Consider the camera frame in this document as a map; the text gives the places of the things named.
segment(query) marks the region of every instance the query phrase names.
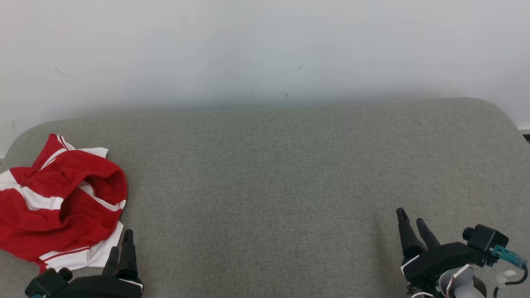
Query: gray cushion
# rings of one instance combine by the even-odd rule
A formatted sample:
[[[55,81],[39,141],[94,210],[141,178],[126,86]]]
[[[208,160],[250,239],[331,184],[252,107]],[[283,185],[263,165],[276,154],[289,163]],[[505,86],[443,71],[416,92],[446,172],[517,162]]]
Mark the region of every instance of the gray cushion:
[[[530,147],[481,100],[56,121],[20,136],[0,170],[31,165],[49,133],[107,147],[125,171],[147,298],[407,297],[397,207],[442,243],[482,223],[530,257]],[[0,268],[1,297],[38,273],[6,252]],[[490,295],[508,268],[478,270]]]

